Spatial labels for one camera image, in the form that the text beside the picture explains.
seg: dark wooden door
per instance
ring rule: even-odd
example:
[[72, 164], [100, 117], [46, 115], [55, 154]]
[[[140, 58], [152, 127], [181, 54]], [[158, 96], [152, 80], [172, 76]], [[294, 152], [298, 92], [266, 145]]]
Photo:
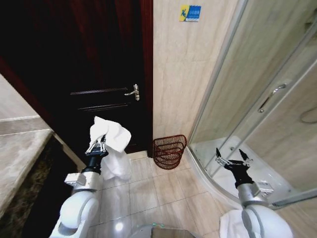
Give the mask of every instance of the dark wooden door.
[[152, 1], [0, 3], [1, 73], [80, 157], [94, 116], [131, 132], [127, 152], [151, 143]]

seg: shower enclosure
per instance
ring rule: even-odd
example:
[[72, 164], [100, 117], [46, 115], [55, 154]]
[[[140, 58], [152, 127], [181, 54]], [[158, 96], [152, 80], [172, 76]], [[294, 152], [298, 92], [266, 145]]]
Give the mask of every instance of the shower enclosure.
[[317, 2], [240, 0], [189, 141], [201, 173], [238, 202], [215, 149], [254, 161], [272, 206], [317, 196]]

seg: dark marble cabinet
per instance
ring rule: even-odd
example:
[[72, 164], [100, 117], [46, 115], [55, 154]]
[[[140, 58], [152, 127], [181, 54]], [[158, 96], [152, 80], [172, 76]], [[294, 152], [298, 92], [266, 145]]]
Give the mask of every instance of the dark marble cabinet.
[[76, 165], [51, 137], [1, 217], [0, 238], [49, 237], [71, 195], [64, 179], [75, 172]]

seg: white towel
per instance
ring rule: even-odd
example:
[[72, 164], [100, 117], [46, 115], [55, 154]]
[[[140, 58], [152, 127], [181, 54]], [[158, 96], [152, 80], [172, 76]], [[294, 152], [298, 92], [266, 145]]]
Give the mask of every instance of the white towel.
[[100, 141], [106, 135], [106, 145], [123, 152], [131, 139], [131, 133], [119, 123], [95, 117], [95, 124], [90, 127], [90, 145]]
[[220, 218], [220, 238], [249, 238], [243, 225], [242, 210], [231, 210]]
[[131, 160], [124, 152], [131, 139], [131, 133], [119, 123], [95, 117], [95, 124], [90, 127], [90, 145], [100, 142], [105, 135], [109, 154], [101, 161], [102, 175], [105, 180], [112, 177], [130, 179]]

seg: door frame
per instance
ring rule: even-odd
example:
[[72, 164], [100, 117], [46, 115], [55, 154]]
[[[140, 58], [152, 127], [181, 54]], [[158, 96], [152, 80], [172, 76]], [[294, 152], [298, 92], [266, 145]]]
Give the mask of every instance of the door frame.
[[[145, 78], [145, 100], [146, 100], [146, 142], [148, 156], [152, 156], [153, 140], [153, 0], [139, 0], [141, 11], [143, 63]], [[20, 77], [9, 67], [0, 56], [0, 73], [15, 88], [15, 90], [28, 102], [28, 104], [39, 114], [39, 116], [59, 135], [59, 137], [71, 148], [72, 136], [66, 133], [54, 116], [45, 109], [37, 97], [26, 87]]]

